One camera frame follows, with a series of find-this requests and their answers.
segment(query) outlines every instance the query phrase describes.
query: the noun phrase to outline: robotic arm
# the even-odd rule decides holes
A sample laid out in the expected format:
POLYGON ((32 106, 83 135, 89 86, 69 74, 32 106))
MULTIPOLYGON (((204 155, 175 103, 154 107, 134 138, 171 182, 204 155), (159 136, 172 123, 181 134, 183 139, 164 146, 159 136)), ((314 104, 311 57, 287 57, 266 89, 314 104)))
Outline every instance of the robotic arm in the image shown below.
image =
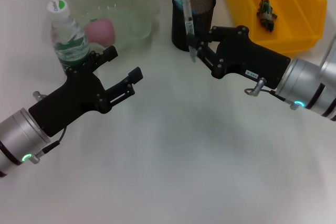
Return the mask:
POLYGON ((103 54, 94 51, 82 64, 67 69, 67 81, 50 95, 34 92, 38 102, 29 110, 21 109, 0 123, 0 177, 30 160, 34 164, 60 141, 49 137, 65 129, 88 111, 108 113, 113 106, 134 95, 133 84, 143 76, 139 67, 113 87, 105 90, 93 72, 118 56, 115 48, 103 54))
POLYGON ((249 95, 267 91, 295 110, 299 106, 336 121, 336 39, 321 66, 294 59, 253 43, 248 28, 213 27, 208 32, 188 35, 187 43, 197 49, 197 56, 217 79, 237 73, 256 81, 249 95), (208 43, 218 41, 216 53, 208 43), (262 90, 266 86, 271 91, 262 90))
MULTIPOLYGON (((290 58, 253 43, 248 32, 245 26, 213 27, 206 33, 188 35, 187 42, 197 49, 197 56, 213 77, 238 73, 257 82, 249 95, 256 97, 260 91, 267 91, 290 104, 291 109, 302 106, 336 121, 336 39, 319 67, 301 59, 291 62, 290 58), (212 41, 219 41, 216 52, 208 47, 212 41)), ((101 55, 92 51, 82 65, 67 69, 67 81, 62 87, 50 95, 34 92, 38 100, 34 106, 28 111, 21 109, 0 123, 0 177, 25 160, 38 163, 60 143, 49 144, 49 137, 84 113, 105 114, 134 95, 132 85, 143 78, 140 68, 108 90, 93 74, 117 55, 114 47, 101 55)))

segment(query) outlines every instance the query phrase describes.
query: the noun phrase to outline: yellow storage box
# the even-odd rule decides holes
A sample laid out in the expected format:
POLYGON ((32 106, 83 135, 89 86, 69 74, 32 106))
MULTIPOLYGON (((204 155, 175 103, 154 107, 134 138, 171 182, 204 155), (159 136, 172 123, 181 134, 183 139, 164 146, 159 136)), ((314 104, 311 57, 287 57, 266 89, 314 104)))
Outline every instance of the yellow storage box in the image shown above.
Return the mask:
POLYGON ((250 29, 250 39, 282 54, 304 51, 322 37, 327 0, 270 0, 278 15, 274 31, 261 26, 257 11, 261 0, 227 0, 235 25, 250 29))

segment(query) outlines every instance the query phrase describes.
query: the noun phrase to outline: plastic bottle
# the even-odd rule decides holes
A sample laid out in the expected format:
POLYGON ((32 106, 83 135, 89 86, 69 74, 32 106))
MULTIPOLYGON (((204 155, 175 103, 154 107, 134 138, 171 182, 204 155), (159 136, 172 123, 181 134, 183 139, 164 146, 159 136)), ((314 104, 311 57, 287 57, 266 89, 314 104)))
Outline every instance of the plastic bottle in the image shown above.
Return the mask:
POLYGON ((53 0, 47 6, 51 19, 51 41, 64 69, 84 62, 90 47, 84 30, 72 18, 65 0, 53 0))

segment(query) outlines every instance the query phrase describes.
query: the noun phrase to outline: pink sponge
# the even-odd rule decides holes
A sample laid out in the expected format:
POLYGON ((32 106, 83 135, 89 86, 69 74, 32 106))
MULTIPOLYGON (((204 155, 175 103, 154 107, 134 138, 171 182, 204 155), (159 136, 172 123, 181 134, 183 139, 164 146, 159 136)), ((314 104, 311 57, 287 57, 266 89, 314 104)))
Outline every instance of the pink sponge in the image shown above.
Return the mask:
POLYGON ((112 21, 102 18, 88 23, 84 27, 89 42, 98 43, 104 47, 111 46, 116 40, 112 21))

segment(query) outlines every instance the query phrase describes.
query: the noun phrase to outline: green bottle label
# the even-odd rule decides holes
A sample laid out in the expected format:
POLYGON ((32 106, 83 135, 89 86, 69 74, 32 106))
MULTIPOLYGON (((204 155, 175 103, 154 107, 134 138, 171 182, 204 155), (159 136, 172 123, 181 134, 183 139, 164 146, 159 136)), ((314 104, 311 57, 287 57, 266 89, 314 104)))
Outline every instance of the green bottle label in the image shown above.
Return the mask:
POLYGON ((79 38, 79 39, 75 39, 75 37, 76 37, 76 35, 74 35, 67 43, 60 43, 60 42, 56 43, 54 45, 54 49, 57 50, 57 51, 61 51, 61 50, 67 50, 67 49, 73 48, 73 47, 79 47, 80 45, 82 45, 82 43, 84 41, 84 36, 79 38))
POLYGON ((67 68, 83 64, 87 60, 88 56, 90 55, 89 51, 86 54, 86 56, 84 56, 83 58, 80 58, 78 60, 67 61, 67 60, 62 60, 62 59, 58 58, 59 62, 61 63, 61 65, 63 67, 64 73, 67 70, 67 68))

